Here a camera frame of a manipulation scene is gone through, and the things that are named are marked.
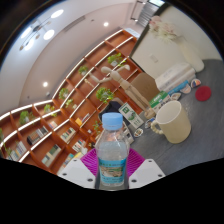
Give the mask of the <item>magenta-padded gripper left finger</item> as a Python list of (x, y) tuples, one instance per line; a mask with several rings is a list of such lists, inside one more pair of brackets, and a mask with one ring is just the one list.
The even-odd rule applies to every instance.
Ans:
[(78, 186), (94, 189), (98, 175), (98, 158), (92, 149), (81, 158), (72, 158), (59, 173), (59, 177)]

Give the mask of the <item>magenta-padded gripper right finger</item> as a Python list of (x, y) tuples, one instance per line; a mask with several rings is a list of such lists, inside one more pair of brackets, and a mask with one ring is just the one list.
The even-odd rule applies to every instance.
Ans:
[(134, 149), (129, 151), (126, 172), (130, 189), (143, 187), (165, 176), (153, 159), (145, 159)]

